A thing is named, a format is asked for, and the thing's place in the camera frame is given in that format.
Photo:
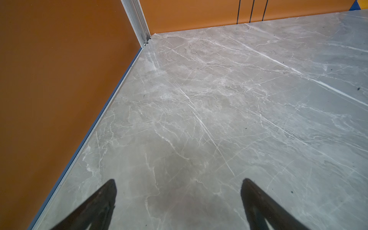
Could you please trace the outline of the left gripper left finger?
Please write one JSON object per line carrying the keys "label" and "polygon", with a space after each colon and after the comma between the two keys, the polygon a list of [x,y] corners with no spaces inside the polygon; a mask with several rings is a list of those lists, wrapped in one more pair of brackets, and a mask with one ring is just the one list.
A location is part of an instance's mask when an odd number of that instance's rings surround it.
{"label": "left gripper left finger", "polygon": [[116,196],[116,182],[110,179],[52,229],[107,230],[114,212]]}

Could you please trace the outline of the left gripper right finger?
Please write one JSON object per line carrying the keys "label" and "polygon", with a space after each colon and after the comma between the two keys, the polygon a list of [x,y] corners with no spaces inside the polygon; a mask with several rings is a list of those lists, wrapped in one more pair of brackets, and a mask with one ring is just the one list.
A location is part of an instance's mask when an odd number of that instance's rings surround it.
{"label": "left gripper right finger", "polygon": [[249,178],[242,182],[241,199],[251,230],[308,229]]}

